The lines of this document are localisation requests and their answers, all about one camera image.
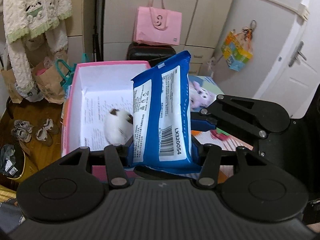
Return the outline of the blue wet wipes pack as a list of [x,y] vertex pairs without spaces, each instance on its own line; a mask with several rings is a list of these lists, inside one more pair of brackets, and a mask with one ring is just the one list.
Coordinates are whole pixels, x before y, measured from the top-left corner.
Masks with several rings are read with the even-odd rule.
[[144,165],[177,174],[200,171],[191,150],[190,58],[188,51],[182,51],[132,79],[129,166]]

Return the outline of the white brown plush toy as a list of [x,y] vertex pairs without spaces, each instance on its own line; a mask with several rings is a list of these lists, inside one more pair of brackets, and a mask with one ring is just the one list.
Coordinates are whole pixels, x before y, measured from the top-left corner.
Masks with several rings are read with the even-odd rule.
[[104,135],[109,144],[126,144],[133,136],[133,116],[123,109],[111,109],[105,115]]

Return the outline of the colourful hanging paper bag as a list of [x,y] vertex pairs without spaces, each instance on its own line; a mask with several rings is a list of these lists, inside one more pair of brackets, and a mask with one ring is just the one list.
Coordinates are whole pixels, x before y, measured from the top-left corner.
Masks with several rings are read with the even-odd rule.
[[253,57],[252,40],[256,27],[256,20],[251,20],[248,27],[240,32],[233,29],[226,36],[221,51],[229,69],[239,72]]

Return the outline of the black suitcase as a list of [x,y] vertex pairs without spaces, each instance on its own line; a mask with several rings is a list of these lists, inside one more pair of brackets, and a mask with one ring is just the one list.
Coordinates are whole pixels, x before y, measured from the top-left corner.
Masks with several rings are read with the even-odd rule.
[[161,58],[170,58],[176,54],[172,46],[152,46],[143,43],[132,42],[127,50],[126,59],[131,61],[150,61]]

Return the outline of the pink storage box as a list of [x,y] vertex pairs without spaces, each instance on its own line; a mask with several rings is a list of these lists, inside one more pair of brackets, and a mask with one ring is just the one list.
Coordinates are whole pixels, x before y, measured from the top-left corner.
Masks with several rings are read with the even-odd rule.
[[104,135],[106,114],[114,108],[132,112],[131,80],[149,68],[146,61],[77,64],[63,115],[61,155],[81,146],[100,151],[109,145]]

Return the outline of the yellow bin with bag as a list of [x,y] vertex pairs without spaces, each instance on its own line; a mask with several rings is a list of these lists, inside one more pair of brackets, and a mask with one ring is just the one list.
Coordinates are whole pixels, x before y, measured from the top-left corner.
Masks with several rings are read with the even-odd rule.
[[0,165],[1,174],[17,183],[25,181],[39,170],[18,144],[1,147]]

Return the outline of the teal tote bag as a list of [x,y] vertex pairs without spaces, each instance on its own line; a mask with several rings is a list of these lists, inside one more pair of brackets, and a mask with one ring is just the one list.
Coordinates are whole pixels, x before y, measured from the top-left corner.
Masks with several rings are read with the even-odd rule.
[[[61,68],[59,67],[59,65],[62,64],[66,69],[67,69],[67,73],[63,74]],[[59,59],[57,58],[55,60],[55,67],[57,72],[60,74],[60,76],[62,77],[62,81],[60,82],[60,86],[62,87],[63,91],[65,93],[67,93],[67,89],[69,88],[69,86],[72,85],[73,82],[73,77],[75,74],[75,70],[77,67],[77,63],[73,64],[73,66],[71,67],[65,60],[63,59]]]

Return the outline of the pink paper shopping bag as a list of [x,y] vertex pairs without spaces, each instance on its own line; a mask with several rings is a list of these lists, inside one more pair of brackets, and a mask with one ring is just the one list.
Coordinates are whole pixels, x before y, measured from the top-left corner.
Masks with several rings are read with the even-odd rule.
[[149,0],[146,7],[138,7],[133,31],[133,41],[152,46],[180,44],[182,14],[167,10],[164,0],[161,6],[153,6],[154,0]]

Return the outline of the beige wardrobe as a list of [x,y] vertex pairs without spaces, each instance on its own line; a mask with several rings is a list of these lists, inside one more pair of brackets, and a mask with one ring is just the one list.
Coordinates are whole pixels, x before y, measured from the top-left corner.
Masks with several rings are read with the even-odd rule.
[[213,55],[233,0],[104,0],[105,61],[125,60],[132,42],[191,53],[189,73]]

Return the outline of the brown paper bag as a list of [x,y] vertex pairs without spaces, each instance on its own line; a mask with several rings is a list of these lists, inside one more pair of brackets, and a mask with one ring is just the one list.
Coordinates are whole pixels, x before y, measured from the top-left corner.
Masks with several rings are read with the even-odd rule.
[[65,92],[61,87],[61,75],[58,73],[53,60],[40,62],[31,71],[33,78],[42,92],[44,98],[49,103],[62,104],[65,98]]

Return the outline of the cream knitted cardigan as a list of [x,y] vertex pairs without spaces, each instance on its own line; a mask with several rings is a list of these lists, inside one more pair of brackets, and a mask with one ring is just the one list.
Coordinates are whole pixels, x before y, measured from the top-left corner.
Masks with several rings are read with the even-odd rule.
[[65,20],[71,15],[71,0],[3,0],[7,49],[17,88],[22,93],[27,94],[34,87],[24,42],[45,35],[53,54],[67,50]]

